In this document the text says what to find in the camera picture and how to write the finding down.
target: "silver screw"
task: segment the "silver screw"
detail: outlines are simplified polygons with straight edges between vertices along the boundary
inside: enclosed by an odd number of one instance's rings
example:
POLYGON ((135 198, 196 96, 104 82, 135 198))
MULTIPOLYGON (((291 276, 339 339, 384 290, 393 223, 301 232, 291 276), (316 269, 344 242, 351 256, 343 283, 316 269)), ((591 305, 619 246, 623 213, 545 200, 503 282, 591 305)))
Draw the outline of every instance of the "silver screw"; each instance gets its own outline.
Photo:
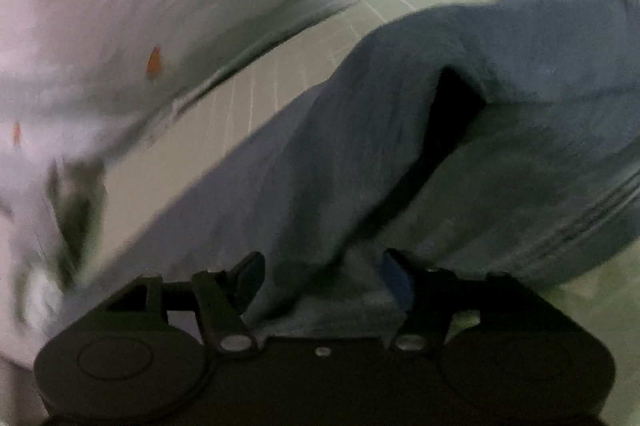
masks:
POLYGON ((331 349, 328 346, 318 346, 316 348, 316 356, 319 358, 328 358, 331 355, 331 349))
POLYGON ((402 334, 396 338, 395 343, 403 352, 419 352, 427 346, 427 341, 420 334, 402 334))
POLYGON ((244 334, 233 334, 220 340, 220 346, 227 352, 244 352, 253 346, 251 338, 244 334))

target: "orange spot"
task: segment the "orange spot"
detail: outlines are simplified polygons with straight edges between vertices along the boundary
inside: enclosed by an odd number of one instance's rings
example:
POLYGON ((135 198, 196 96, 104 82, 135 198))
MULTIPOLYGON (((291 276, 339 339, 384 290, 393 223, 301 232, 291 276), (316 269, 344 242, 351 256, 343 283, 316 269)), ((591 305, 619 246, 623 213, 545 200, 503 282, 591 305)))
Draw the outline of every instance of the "orange spot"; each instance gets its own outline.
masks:
POLYGON ((20 146, 20 141, 22 140, 22 128, 20 127, 19 122, 14 122, 14 146, 20 146))
POLYGON ((146 78, 148 80, 156 79, 160 74, 162 74, 163 67, 162 57, 160 56, 160 47, 154 47, 151 51, 151 56, 149 56, 149 61, 146 64, 146 78))

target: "gray cloth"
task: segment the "gray cloth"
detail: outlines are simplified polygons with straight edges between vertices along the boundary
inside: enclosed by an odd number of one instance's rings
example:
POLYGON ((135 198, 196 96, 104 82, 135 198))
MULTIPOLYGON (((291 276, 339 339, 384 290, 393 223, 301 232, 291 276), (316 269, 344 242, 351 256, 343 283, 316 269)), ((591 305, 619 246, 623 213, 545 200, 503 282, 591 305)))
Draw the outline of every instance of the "gray cloth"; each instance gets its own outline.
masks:
POLYGON ((53 334, 140 274, 264 253, 258 337, 387 334, 386 246, 535 288, 640 234, 637 0, 498 0, 387 24, 64 303, 53 334))

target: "blue-gray cloth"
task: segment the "blue-gray cloth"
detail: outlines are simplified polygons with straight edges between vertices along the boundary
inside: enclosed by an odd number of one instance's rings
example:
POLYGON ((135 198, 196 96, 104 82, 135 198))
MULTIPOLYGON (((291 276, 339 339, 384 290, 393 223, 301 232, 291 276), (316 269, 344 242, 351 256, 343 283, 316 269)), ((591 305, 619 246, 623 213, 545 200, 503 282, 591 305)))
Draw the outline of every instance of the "blue-gray cloth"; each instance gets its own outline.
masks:
POLYGON ((50 333, 135 276, 186 280, 253 250, 259 338, 388 334, 386 246, 535 288, 601 264, 640 235, 639 5, 498 0, 377 29, 71 293, 50 333))

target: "striped surface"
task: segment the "striped surface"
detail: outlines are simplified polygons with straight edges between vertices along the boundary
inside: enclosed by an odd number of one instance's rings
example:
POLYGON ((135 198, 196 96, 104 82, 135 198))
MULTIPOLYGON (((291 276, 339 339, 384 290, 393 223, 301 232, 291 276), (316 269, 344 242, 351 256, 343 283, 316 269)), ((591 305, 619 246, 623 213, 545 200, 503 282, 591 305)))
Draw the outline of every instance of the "striped surface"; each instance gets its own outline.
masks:
MULTIPOLYGON (((112 260, 154 214, 240 140, 306 88, 326 80, 368 32, 417 9, 482 1, 361 0, 242 70, 159 142, 132 154, 110 173, 104 236, 87 276, 112 260)), ((548 296, 616 356, 618 381, 604 418, 612 426, 640 425, 640 247, 630 247, 548 296)))

